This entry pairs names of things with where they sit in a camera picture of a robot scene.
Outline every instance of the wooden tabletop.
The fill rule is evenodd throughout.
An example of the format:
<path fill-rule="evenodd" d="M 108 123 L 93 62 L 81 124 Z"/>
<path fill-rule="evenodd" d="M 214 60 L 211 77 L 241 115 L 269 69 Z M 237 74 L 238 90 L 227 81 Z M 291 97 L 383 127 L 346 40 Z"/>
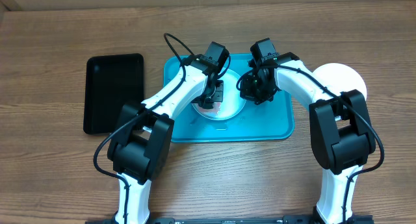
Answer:
<path fill-rule="evenodd" d="M 118 181 L 92 164 L 103 136 L 83 132 L 86 61 L 141 53 L 150 97 L 173 56 L 164 32 L 195 53 L 211 41 L 247 53 L 270 37 L 280 53 L 295 53 L 311 70 L 339 62 L 358 71 L 386 158 L 380 169 L 359 176 L 352 209 L 377 223 L 416 222 L 416 2 L 385 1 L 7 12 L 0 26 L 0 223 L 83 223 L 113 215 Z M 151 212 L 310 214 L 322 170 L 311 150 L 308 114 L 296 101 L 293 109 L 296 129 L 286 140 L 173 143 L 152 184 Z M 106 151 L 99 163 L 111 170 Z"/>

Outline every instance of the wooden table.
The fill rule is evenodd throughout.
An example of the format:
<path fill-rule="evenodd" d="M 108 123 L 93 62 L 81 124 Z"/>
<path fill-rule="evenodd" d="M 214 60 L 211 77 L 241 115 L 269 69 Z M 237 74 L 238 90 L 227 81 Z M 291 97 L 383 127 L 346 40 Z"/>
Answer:
<path fill-rule="evenodd" d="M 416 2 L 386 1 L 7 12 L 0 27 L 0 223 L 113 215 L 118 182 L 92 165 L 103 137 L 83 132 L 86 61 L 141 53 L 150 97 L 173 56 L 164 32 L 196 53 L 211 41 L 247 53 L 270 37 L 312 70 L 329 62 L 356 69 L 386 159 L 359 176 L 353 211 L 377 223 L 416 222 Z M 173 143 L 152 185 L 151 211 L 174 218 L 310 214 L 322 171 L 307 112 L 296 102 L 293 108 L 296 129 L 287 140 Z M 105 152 L 99 163 L 112 168 Z"/>

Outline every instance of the light blue plate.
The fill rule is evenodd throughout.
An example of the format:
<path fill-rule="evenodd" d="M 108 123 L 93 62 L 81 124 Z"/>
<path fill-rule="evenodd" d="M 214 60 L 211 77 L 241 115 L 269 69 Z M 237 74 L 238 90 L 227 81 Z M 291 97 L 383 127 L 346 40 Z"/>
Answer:
<path fill-rule="evenodd" d="M 242 75 L 251 69 L 248 67 L 248 61 L 252 58 L 251 54 L 231 55 L 229 69 Z M 170 58 L 164 65 L 163 86 L 169 83 L 178 71 L 179 61 L 176 57 Z M 293 130 L 291 96 L 280 91 L 275 94 L 272 102 L 266 101 L 256 106 L 253 102 L 247 101 L 236 116 L 227 120 L 207 119 L 189 104 L 175 119 L 172 142 L 280 140 L 288 138 Z"/>

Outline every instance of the round plate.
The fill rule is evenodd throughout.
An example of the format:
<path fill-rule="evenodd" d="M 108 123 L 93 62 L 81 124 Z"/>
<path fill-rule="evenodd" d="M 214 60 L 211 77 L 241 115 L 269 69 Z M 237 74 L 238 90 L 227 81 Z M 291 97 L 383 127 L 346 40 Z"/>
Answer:
<path fill-rule="evenodd" d="M 240 97 L 240 91 L 235 87 L 240 75 L 230 69 L 221 77 L 224 81 L 222 102 L 214 103 L 213 109 L 204 109 L 193 103 L 194 109 L 203 117 L 212 120 L 226 120 L 236 116 L 246 104 L 246 100 Z"/>

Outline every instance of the white arm segment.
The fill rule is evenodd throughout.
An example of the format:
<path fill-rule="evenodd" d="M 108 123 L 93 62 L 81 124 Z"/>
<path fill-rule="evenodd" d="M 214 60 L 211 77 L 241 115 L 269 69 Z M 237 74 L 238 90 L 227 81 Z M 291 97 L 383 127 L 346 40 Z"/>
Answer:
<path fill-rule="evenodd" d="M 125 178 L 129 185 L 129 200 L 127 204 L 127 223 L 128 224 L 145 224 L 149 219 L 149 194 L 151 181 L 147 180 L 143 185 L 140 185 L 136 179 L 126 175 L 125 173 L 118 174 Z M 116 221 L 119 224 L 124 224 L 124 201 L 125 201 L 125 189 L 124 183 L 118 180 L 120 183 L 120 202 L 118 205 L 118 211 L 116 214 Z"/>
<path fill-rule="evenodd" d="M 292 60 L 282 64 L 292 68 L 300 68 L 314 76 L 322 85 L 326 86 L 331 92 L 340 95 L 357 89 L 364 98 L 367 98 L 367 88 L 364 80 L 352 68 L 343 64 L 326 64 L 317 68 L 313 73 L 310 72 L 301 60 Z M 309 110 L 309 104 L 315 103 L 319 99 L 327 100 L 332 97 L 323 91 L 305 75 L 288 69 L 278 68 L 275 70 L 276 85 L 290 93 L 296 100 Z M 339 175 L 334 175 L 331 170 L 323 169 L 322 189 L 317 203 L 317 211 L 325 223 L 341 223 L 343 221 L 343 201 L 348 177 L 362 166 L 353 166 L 344 169 Z M 351 217 L 351 202 L 354 193 L 355 183 L 350 184 L 346 202 L 346 219 Z"/>
<path fill-rule="evenodd" d="M 161 106 L 153 110 L 155 113 L 167 114 L 169 118 L 175 119 L 193 99 L 203 93 L 207 85 L 207 76 L 200 69 L 192 66 L 185 66 L 185 69 L 187 71 L 185 82 Z M 142 103 L 146 104 L 147 108 L 155 105 L 179 84 L 182 76 L 183 71 L 180 69 L 177 75 L 161 91 Z"/>
<path fill-rule="evenodd" d="M 185 82 L 174 92 L 161 106 L 158 106 L 155 113 L 167 114 L 169 118 L 175 119 L 179 113 L 196 97 L 199 97 L 207 85 L 207 76 L 198 68 L 192 66 L 185 66 L 186 79 Z M 144 100 L 142 103 L 150 108 L 171 92 L 181 81 L 183 77 L 183 70 L 180 69 L 177 75 L 156 95 Z M 144 127 L 144 130 L 151 132 L 150 128 Z M 120 176 L 127 179 L 129 190 L 129 202 L 127 204 L 127 223 L 128 224 L 145 224 L 149 218 L 149 193 L 151 181 L 147 180 L 143 185 L 140 185 L 136 179 L 122 173 Z M 116 214 L 116 221 L 119 224 L 124 224 L 124 201 L 125 189 L 124 183 L 120 181 L 120 204 L 118 213 Z"/>

